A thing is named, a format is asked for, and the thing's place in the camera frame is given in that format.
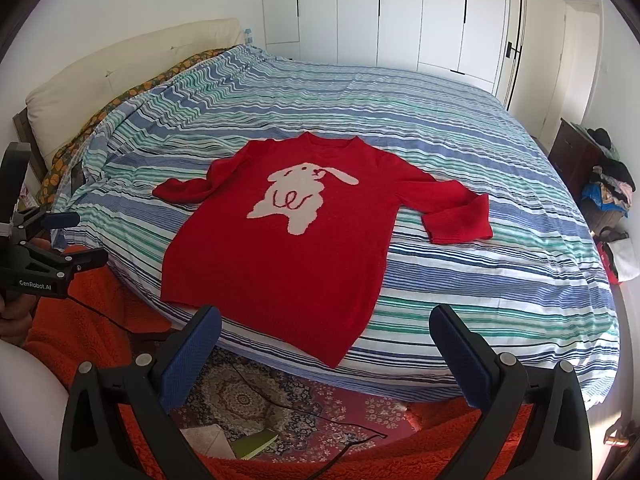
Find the human hand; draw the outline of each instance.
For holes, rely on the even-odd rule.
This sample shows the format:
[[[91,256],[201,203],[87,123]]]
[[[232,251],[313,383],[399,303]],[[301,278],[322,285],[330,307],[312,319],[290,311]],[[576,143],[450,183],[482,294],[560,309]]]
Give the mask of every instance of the human hand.
[[[40,238],[34,238],[30,243],[44,250],[51,248],[49,242]],[[0,338],[3,341],[23,345],[33,322],[31,313],[37,303],[38,297],[31,294],[21,294],[7,304],[0,297]]]

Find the dark wooden cabinet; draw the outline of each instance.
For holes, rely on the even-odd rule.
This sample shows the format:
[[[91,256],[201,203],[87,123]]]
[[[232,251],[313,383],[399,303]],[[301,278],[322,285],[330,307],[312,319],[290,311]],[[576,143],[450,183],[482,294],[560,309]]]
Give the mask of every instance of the dark wooden cabinet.
[[[549,153],[549,162],[558,172],[567,189],[580,203],[582,188],[589,182],[589,174],[604,158],[604,153],[588,135],[576,130],[564,119]]]

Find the black cable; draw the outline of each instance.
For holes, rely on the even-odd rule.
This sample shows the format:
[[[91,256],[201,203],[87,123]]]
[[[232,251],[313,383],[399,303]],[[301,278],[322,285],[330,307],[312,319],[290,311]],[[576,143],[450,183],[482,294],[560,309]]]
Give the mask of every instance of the black cable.
[[[67,297],[71,300],[71,301],[75,301],[78,305],[80,306],[84,306],[87,310],[90,310],[91,312],[94,312],[95,314],[97,314],[98,316],[103,317],[104,319],[106,319],[107,321],[109,321],[110,323],[113,323],[115,326],[117,326],[120,330],[124,330],[124,332],[126,332],[127,334],[131,334],[134,337],[139,337],[141,335],[143,336],[148,336],[148,334],[140,334],[137,332],[132,332],[131,330],[124,328],[120,323],[117,323],[116,321],[114,321],[113,319],[111,319],[109,316],[107,316],[106,314],[101,313],[99,310],[93,308],[92,306],[87,305],[86,303],[78,300],[78,298],[74,298],[71,294],[68,294]],[[158,338],[158,339],[151,339],[151,338],[145,338],[145,340],[147,341],[166,341],[166,337],[164,338]]]
[[[359,424],[351,424],[350,422],[338,422],[337,420],[333,420],[331,418],[326,418],[325,416],[322,416],[322,415],[316,415],[313,412],[307,412],[305,410],[300,410],[299,408],[294,408],[293,406],[285,406],[284,404],[280,404],[279,402],[276,402],[275,400],[270,399],[267,395],[262,393],[257,388],[254,388],[254,386],[244,378],[244,375],[242,375],[238,371],[238,369],[235,367],[235,365],[232,362],[229,362],[229,364],[236,371],[236,374],[238,374],[238,376],[244,381],[244,384],[246,384],[252,391],[254,391],[256,394],[258,394],[264,400],[266,400],[270,404],[273,404],[274,406],[278,406],[279,408],[283,408],[284,410],[292,410],[294,412],[306,413],[307,415],[311,415],[311,416],[314,416],[314,417],[317,417],[317,418],[321,418],[322,420],[326,420],[327,422],[331,422],[332,424],[339,424],[341,426],[352,426],[354,428],[361,428],[362,430],[371,431],[372,433],[375,433],[374,435],[371,435],[370,437],[365,438],[363,440],[354,440],[352,442],[348,442],[347,445],[344,446],[336,456],[334,456],[331,460],[329,460],[329,462],[324,464],[320,469],[318,469],[318,471],[316,471],[315,473],[312,473],[310,476],[306,477],[305,480],[314,480],[315,478],[318,478],[321,474],[323,474],[326,471],[328,471],[329,469],[331,469],[335,465],[335,463],[338,462],[338,460],[340,460],[341,457],[348,450],[350,450],[351,447],[359,446],[360,444],[364,444],[364,443],[368,442],[369,440],[373,440],[376,437],[377,438],[382,438],[382,439],[388,437],[388,434],[382,433],[382,432],[377,431],[377,430],[374,430],[373,428],[367,428],[366,426],[361,426]]]

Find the white wardrobe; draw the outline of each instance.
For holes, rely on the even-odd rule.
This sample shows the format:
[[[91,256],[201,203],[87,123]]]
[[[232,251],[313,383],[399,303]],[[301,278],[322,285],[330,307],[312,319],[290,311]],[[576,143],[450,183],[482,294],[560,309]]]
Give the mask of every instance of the white wardrobe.
[[[267,50],[418,70],[494,90],[506,0],[263,0]]]

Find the pile of clothes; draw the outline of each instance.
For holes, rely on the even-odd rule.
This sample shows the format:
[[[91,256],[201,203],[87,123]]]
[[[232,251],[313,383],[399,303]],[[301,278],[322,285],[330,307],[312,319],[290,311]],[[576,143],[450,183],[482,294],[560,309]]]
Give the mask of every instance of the pile of clothes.
[[[599,166],[594,166],[589,183],[582,190],[583,199],[591,199],[602,211],[616,210],[627,216],[636,190],[629,170],[620,162],[618,152],[606,130],[586,130],[606,155]]]
[[[605,228],[594,238],[609,283],[628,282],[640,275],[636,253],[628,233]]]

